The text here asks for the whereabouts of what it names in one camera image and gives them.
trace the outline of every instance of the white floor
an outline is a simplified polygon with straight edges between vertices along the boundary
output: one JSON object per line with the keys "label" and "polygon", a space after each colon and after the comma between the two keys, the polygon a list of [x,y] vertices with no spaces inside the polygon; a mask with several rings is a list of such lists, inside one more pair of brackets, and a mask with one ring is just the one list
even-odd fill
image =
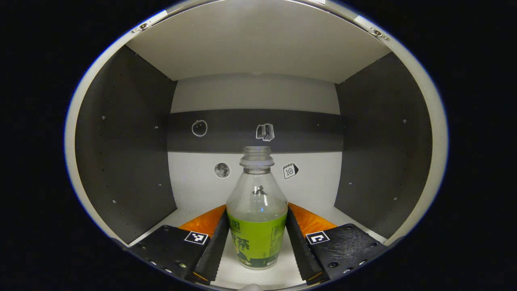
{"label": "white floor", "polygon": [[[328,209],[327,213],[328,216],[324,218],[336,225],[353,223],[381,243],[386,241],[386,238],[358,224],[356,221],[334,207],[332,207],[332,209]],[[129,246],[135,245],[164,224],[180,226],[183,223],[196,218],[198,215],[198,213],[193,213],[192,211],[177,209],[148,232],[131,242]],[[284,233],[282,249],[280,251],[278,262],[273,267],[260,271],[242,267],[237,261],[231,237],[227,238],[221,263],[219,265],[219,271],[217,273],[216,280],[212,282],[212,286],[239,289],[252,283],[258,284],[264,290],[292,287],[305,283],[298,272],[298,267],[296,265],[293,248],[291,247],[287,230]]]}

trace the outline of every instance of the bottle neck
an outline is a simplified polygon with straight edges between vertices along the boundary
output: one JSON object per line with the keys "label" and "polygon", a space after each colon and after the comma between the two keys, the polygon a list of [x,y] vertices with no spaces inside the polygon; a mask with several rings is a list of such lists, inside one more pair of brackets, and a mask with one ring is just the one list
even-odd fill
{"label": "bottle neck", "polygon": [[271,167],[250,167],[250,166],[244,166],[244,173],[245,174],[269,174],[271,173]]}

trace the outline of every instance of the sticker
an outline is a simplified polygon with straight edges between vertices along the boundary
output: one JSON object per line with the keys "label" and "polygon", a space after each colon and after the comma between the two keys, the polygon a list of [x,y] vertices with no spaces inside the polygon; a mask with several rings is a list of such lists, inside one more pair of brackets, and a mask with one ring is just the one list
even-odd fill
{"label": "sticker", "polygon": [[309,240],[310,244],[317,244],[320,242],[325,242],[325,241],[330,240],[324,231],[318,231],[318,232],[313,232],[311,234],[306,234],[306,237],[307,237],[307,240]]}
{"label": "sticker", "polygon": [[273,130],[273,125],[270,123],[259,124],[257,126],[257,139],[262,139],[263,141],[271,141],[275,138],[275,131]]}
{"label": "sticker", "polygon": [[295,164],[290,163],[284,166],[284,179],[290,178],[296,174],[298,174],[298,167]]}
{"label": "sticker", "polygon": [[264,268],[277,261],[287,213],[266,222],[249,222],[228,213],[233,246],[239,261],[252,268]]}
{"label": "sticker", "polygon": [[226,179],[230,176],[230,166],[226,163],[218,163],[214,167],[214,173],[221,179]]}
{"label": "sticker", "polygon": [[194,124],[192,124],[192,133],[195,136],[202,137],[206,135],[206,131],[208,130],[208,124],[204,120],[196,120]]}
{"label": "sticker", "polygon": [[193,232],[191,231],[189,235],[185,238],[186,241],[197,243],[197,244],[205,244],[206,238],[208,237],[207,234],[201,234],[199,232]]}

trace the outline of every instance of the white ceiling panel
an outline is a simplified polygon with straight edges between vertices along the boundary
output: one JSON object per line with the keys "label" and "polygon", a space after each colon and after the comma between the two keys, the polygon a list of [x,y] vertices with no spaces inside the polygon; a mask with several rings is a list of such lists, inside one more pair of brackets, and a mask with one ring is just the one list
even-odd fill
{"label": "white ceiling panel", "polygon": [[286,0],[223,0],[174,15],[127,43],[172,80],[283,74],[341,83],[389,49],[357,26]]}

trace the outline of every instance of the plastic bottle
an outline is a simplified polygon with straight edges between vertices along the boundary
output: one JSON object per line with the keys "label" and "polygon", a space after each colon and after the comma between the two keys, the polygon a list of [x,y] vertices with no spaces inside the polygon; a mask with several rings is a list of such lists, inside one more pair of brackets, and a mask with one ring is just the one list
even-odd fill
{"label": "plastic bottle", "polygon": [[271,174],[270,154],[270,147],[244,148],[244,170],[226,201],[237,258],[254,270],[277,262],[287,217],[287,199]]}

